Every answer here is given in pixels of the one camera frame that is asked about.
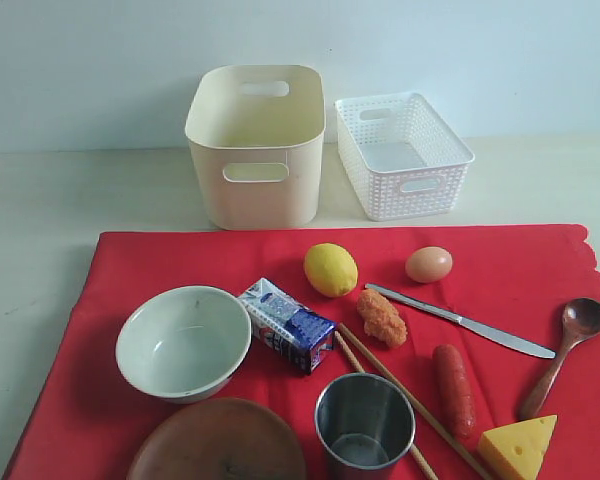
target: white table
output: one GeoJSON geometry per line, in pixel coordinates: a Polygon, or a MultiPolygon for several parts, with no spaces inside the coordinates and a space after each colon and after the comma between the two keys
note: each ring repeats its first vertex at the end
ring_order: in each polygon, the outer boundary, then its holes
{"type": "MultiPolygon", "coordinates": [[[[310,227],[581,223],[600,264],[600,136],[470,139],[455,210],[368,221],[334,145],[310,227]]],[[[0,476],[107,230],[211,230],[188,150],[0,154],[0,476]]]]}

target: lemon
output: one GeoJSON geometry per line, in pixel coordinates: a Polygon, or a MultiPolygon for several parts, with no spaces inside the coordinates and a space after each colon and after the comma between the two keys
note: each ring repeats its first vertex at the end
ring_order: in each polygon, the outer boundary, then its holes
{"type": "Polygon", "coordinates": [[[327,297],[342,297],[358,283],[358,266],[351,254],[334,243],[311,247],[304,257],[304,273],[313,288],[327,297]]]}

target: wooden plate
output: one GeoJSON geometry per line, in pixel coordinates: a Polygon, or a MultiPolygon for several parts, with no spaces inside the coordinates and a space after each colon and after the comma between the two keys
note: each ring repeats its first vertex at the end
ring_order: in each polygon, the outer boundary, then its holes
{"type": "Polygon", "coordinates": [[[300,442],[271,410],[239,398],[185,407],[144,442],[128,480],[305,480],[300,442]]]}

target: yellow cheese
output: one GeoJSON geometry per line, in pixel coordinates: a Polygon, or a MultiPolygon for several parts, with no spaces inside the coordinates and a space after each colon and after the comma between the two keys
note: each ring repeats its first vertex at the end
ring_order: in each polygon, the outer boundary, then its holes
{"type": "Polygon", "coordinates": [[[502,480],[535,480],[557,419],[550,415],[487,430],[478,453],[502,480]]]}

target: white plastic basket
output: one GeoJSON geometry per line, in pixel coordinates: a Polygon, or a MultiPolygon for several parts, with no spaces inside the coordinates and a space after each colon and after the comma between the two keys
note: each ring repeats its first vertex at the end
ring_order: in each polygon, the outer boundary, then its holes
{"type": "Polygon", "coordinates": [[[336,111],[338,152],[370,219],[434,215],[455,206],[474,154],[422,95],[342,99],[336,111]]]}
{"type": "Polygon", "coordinates": [[[207,73],[185,134],[210,220],[227,230],[311,221],[324,129],[322,80],[311,68],[232,65],[207,73]]]}

